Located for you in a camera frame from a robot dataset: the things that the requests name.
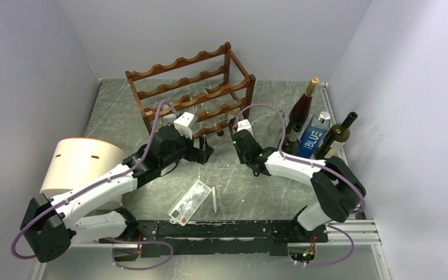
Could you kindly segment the clear bottle rack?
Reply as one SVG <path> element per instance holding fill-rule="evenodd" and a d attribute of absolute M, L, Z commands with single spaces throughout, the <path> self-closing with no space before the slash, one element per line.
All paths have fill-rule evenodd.
<path fill-rule="evenodd" d="M 279 110 L 278 112 L 279 114 L 274 113 L 271 116 L 271 119 L 267 125 L 264 137 L 260 142 L 263 148 L 277 148 L 281 140 L 283 131 L 282 121 L 285 118 L 285 112 L 282 110 Z"/>

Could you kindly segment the green bottle brown label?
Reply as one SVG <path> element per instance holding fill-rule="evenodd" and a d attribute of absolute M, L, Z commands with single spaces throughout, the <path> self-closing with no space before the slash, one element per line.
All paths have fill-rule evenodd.
<path fill-rule="evenodd" d="M 299 135 L 302 131 L 302 125 L 301 124 L 295 124 L 292 127 L 292 130 L 288 134 L 288 136 L 285 139 L 285 142 L 282 145 L 282 151 L 290 154 L 295 155 L 296 152 L 299 149 L 300 141 L 299 141 Z"/>

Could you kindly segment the dark red wine bottle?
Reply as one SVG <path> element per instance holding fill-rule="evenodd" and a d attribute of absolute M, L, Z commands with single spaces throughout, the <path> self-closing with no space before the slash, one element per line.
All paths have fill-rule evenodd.
<path fill-rule="evenodd" d="M 295 103 L 289 113 L 289 121 L 286 126 L 285 134 L 289 135 L 296 124 L 303 126 L 309 116 L 313 95 L 317 91 L 320 83 L 318 77 L 311 78 L 306 91 L 299 100 Z"/>

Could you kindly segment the blue square bottle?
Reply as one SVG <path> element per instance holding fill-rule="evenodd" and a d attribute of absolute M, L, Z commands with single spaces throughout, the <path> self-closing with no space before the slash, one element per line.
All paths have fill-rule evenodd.
<path fill-rule="evenodd" d="M 300 138 L 300 145 L 295 155 L 310 159 L 325 137 L 330 122 L 331 115 L 327 111 L 313 115 Z"/>

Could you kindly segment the green wine bottle white label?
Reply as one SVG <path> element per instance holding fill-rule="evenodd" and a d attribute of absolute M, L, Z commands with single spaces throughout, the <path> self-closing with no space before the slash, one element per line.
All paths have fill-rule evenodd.
<path fill-rule="evenodd" d="M 314 152 L 315 159 L 329 159 L 337 156 L 341 148 L 349 139 L 351 132 L 350 126 L 356 121 L 358 114 L 350 112 L 346 119 L 340 124 L 334 124 L 325 135 L 321 145 Z"/>

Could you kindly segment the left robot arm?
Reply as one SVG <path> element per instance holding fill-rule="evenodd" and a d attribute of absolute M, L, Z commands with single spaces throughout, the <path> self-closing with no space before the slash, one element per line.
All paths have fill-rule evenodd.
<path fill-rule="evenodd" d="M 16 251 L 24 237 L 33 251 L 32 258 L 41 263 L 52 261 L 64 254 L 83 234 L 93 236 L 93 230 L 105 224 L 100 239 L 117 237 L 129 243 L 138 235 L 138 222 L 126 209 L 116 209 L 104 216 L 88 216 L 97 207 L 118 195 L 130 193 L 161 177 L 162 170 L 184 159 L 205 164 L 214 149 L 204 135 L 198 137 L 198 146 L 192 137 L 186 137 L 173 125 L 153 133 L 147 144 L 125 158 L 113 169 L 96 178 L 87 186 L 52 198 L 44 194 L 34 196 L 26 209 L 20 232 L 12 243 L 11 252 L 19 259 L 28 255 Z"/>

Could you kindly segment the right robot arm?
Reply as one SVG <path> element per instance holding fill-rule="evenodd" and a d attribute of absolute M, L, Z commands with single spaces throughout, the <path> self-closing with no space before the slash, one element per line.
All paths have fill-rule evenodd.
<path fill-rule="evenodd" d="M 277 148 L 262 148 L 248 120 L 237 122 L 232 140 L 240 163 L 248 166 L 255 176 L 280 176 L 313 188 L 317 202 L 294 217 L 291 232 L 297 241 L 306 241 L 315 228 L 327 222 L 345 222 L 363 202 L 364 186 L 339 157 L 310 160 L 281 154 Z"/>

